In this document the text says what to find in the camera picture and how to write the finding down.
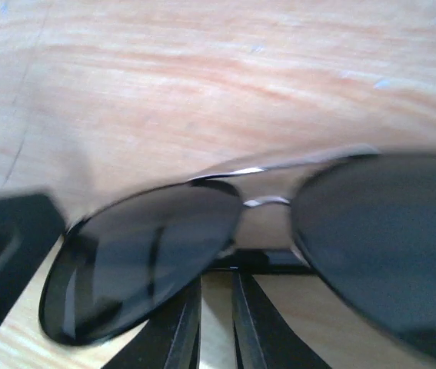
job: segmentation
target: wood grain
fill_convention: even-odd
[[[74,218],[142,181],[335,141],[436,145],[436,0],[0,1],[0,190],[49,186]],[[99,367],[124,338],[80,353],[41,336],[47,269],[0,330],[0,368]],[[260,281],[289,309],[279,291],[297,281]],[[226,311],[227,298],[208,300],[210,316]],[[397,366],[334,341],[329,327],[354,318],[324,319],[316,306],[286,316],[331,365]],[[213,349],[230,352],[219,323],[229,320],[206,321],[205,339],[223,344],[204,343],[202,357],[221,359],[202,365],[231,367]]]

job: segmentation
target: sunglasses lens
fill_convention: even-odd
[[[44,286],[43,330],[78,345],[140,324],[229,245],[241,207],[232,186],[206,181],[136,195],[74,227]]]
[[[292,202],[305,257],[365,317],[436,358],[436,156],[334,166]]]

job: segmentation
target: wooden table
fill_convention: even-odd
[[[436,145],[436,0],[0,1],[0,191],[47,185],[75,218],[142,181],[338,141]],[[1,369],[97,368],[137,333],[45,340],[49,262],[0,330]],[[318,279],[258,280],[333,367],[424,366]],[[230,368],[229,276],[205,287],[201,367]]]

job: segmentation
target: light brown wood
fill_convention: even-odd
[[[49,186],[75,218],[142,181],[337,141],[436,145],[436,0],[0,1],[0,191]],[[100,367],[128,339],[88,351],[45,340],[50,261],[0,330],[0,368]],[[228,368],[218,281],[206,282],[202,367]],[[414,364],[334,314],[317,281],[259,281],[333,367]]]

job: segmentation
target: aviator sunglasses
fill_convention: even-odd
[[[268,252],[310,268],[376,327],[436,359],[436,151],[282,152],[116,201],[66,232],[40,323],[61,344],[104,341],[213,263]],[[261,272],[281,273],[279,259]]]

